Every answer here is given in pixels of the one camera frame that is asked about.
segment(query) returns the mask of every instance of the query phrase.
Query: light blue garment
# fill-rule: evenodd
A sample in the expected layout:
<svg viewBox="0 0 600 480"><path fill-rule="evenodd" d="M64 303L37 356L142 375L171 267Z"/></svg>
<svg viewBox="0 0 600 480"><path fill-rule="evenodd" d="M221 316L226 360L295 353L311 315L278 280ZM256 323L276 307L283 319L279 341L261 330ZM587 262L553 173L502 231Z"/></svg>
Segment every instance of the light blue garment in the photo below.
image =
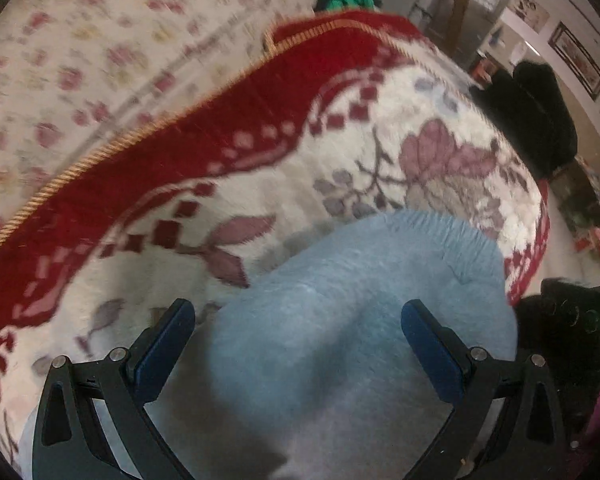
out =
<svg viewBox="0 0 600 480"><path fill-rule="evenodd" d="M467 346L515 356L496 244L401 211L340 228L241 293L147 411L197 480L399 480L450 413L400 329L414 298Z"/></svg>

